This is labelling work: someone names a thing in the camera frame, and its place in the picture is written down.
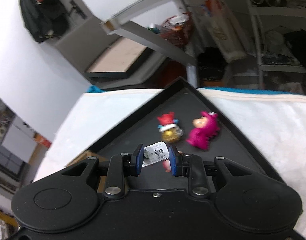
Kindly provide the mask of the white power adapter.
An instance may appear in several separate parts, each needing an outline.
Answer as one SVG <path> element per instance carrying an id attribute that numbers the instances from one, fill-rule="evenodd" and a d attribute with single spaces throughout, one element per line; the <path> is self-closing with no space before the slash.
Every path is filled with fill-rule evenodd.
<path id="1" fill-rule="evenodd" d="M 160 161 L 169 159 L 169 150 L 165 142 L 160 141 L 144 147 L 144 159 L 142 167 L 147 167 Z"/>

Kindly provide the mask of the magenta dinosaur costume figurine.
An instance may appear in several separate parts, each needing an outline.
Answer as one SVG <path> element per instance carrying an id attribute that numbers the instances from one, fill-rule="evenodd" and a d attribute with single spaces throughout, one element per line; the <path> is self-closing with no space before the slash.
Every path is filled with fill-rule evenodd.
<path id="1" fill-rule="evenodd" d="M 201 117 L 192 121 L 194 128 L 190 131 L 188 142 L 191 146 L 201 150 L 208 150 L 210 139 L 218 135 L 220 126 L 215 112 L 201 111 Z"/>

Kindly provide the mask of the white table cloth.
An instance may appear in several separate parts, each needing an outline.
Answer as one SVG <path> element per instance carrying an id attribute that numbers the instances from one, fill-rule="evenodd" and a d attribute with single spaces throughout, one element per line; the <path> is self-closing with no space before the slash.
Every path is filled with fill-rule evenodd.
<path id="1" fill-rule="evenodd" d="M 86 92 L 58 129 L 35 180 L 57 172 L 90 148 L 108 131 L 147 103 L 162 89 Z M 306 238 L 306 96 L 287 92 L 200 88 L 202 105 L 189 121 L 216 118 L 220 128 L 236 127 L 303 200 L 295 229 Z"/>

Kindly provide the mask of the orange cardboard box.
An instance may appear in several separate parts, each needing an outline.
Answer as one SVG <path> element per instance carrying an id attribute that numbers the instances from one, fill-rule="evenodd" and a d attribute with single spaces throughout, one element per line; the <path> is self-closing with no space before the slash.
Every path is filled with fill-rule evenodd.
<path id="1" fill-rule="evenodd" d="M 50 148 L 51 146 L 51 142 L 49 140 L 47 140 L 45 137 L 43 137 L 42 135 L 40 135 L 39 133 L 35 133 L 34 135 L 34 140 L 35 142 L 37 142 L 39 145 L 43 145 L 46 148 Z"/>

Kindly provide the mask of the grey chair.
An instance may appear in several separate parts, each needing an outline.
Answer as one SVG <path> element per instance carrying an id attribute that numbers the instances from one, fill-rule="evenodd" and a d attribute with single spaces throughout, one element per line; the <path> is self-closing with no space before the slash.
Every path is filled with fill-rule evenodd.
<path id="1" fill-rule="evenodd" d="M 94 16 L 72 24 L 55 47 L 86 79 L 102 88 L 143 83 L 166 59 L 133 40 L 107 35 Z"/>

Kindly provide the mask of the black shallow tray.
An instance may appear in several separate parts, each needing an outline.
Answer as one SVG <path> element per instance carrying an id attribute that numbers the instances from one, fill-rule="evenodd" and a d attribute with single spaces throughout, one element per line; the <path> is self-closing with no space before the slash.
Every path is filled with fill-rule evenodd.
<path id="1" fill-rule="evenodd" d="M 206 151 L 192 147 L 186 142 L 193 129 L 192 121 L 201 115 L 201 111 L 217 113 L 220 126 L 218 135 L 210 139 L 209 149 Z M 174 112 L 175 118 L 179 120 L 179 127 L 184 131 L 180 141 L 175 143 L 179 151 L 199 155 L 207 161 L 213 161 L 217 156 L 224 156 L 282 181 L 275 168 L 240 129 L 214 103 L 182 78 L 173 81 L 153 98 L 118 121 L 92 143 L 88 150 L 110 158 L 116 153 L 132 153 L 138 144 L 149 146 L 159 142 L 161 135 L 157 117 L 169 112 Z"/>

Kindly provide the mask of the black hanging jacket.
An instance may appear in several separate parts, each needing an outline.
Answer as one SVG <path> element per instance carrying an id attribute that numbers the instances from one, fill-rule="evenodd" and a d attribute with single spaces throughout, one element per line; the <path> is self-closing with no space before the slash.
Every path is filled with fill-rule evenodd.
<path id="1" fill-rule="evenodd" d="M 68 31 L 67 10 L 60 0 L 19 0 L 19 6 L 24 26 L 37 43 Z"/>

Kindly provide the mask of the red hat gold figurine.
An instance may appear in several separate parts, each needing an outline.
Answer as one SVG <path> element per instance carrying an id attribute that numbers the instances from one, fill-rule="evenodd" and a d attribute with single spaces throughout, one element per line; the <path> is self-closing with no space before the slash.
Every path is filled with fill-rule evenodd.
<path id="1" fill-rule="evenodd" d="M 175 118 L 174 112 L 164 113 L 158 116 L 157 120 L 159 122 L 158 130 L 163 142 L 172 144 L 180 141 L 184 131 L 179 127 L 179 120 Z"/>

